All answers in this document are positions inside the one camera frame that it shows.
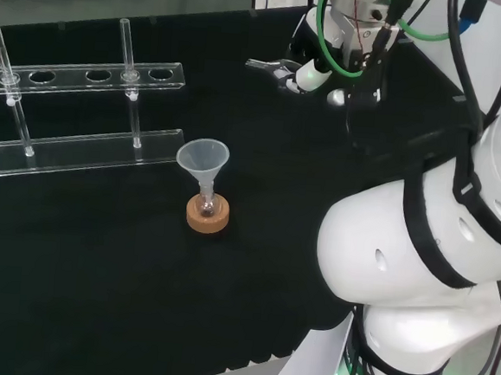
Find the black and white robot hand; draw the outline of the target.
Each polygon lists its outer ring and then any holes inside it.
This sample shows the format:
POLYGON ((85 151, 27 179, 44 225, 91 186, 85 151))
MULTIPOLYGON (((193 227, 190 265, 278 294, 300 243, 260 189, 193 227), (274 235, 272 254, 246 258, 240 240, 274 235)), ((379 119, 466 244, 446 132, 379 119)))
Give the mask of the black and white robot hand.
POLYGON ((286 77, 286 87, 297 94, 310 94, 340 80, 342 83, 328 95, 333 106, 375 107, 386 94, 386 60, 399 31, 397 26, 393 27, 385 47, 372 57, 375 39, 388 15, 388 7, 365 2, 352 7, 343 0, 326 5, 323 37, 327 49, 343 70, 359 73, 357 78, 343 77, 326 60, 318 41, 317 13, 317 6, 310 8, 292 35, 286 58, 299 66, 286 77))

